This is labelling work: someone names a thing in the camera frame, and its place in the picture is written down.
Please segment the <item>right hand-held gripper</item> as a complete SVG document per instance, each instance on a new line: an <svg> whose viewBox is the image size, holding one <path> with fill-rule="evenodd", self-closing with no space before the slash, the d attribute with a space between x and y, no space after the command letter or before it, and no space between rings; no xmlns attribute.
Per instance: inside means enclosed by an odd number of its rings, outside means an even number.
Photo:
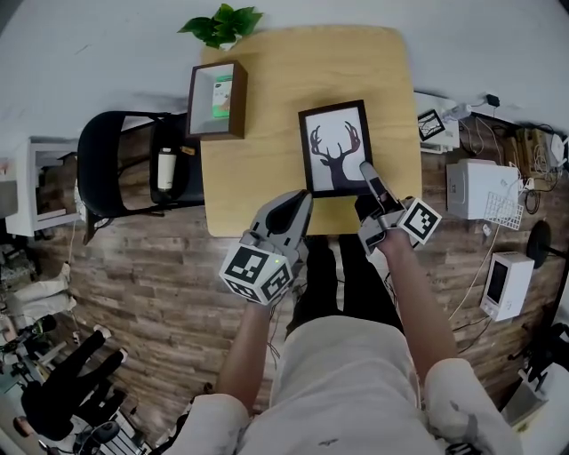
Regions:
<svg viewBox="0 0 569 455"><path fill-rule="evenodd" d="M399 201L369 162L362 162L359 170L373 194L360 195L355 201L360 220L357 236L365 254L370 256L394 229L405 231L416 244L426 244L442 216L420 198L408 197Z"/></svg>

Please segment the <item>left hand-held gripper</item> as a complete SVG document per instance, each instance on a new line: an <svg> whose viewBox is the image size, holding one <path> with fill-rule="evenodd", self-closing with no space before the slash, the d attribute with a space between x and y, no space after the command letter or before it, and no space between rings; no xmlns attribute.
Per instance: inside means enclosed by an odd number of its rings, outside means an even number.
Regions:
<svg viewBox="0 0 569 455"><path fill-rule="evenodd" d="M306 262L305 235L312 210L313 198L306 189L262 205L222 262L219 277L229 290L250 302L273 306Z"/></svg>

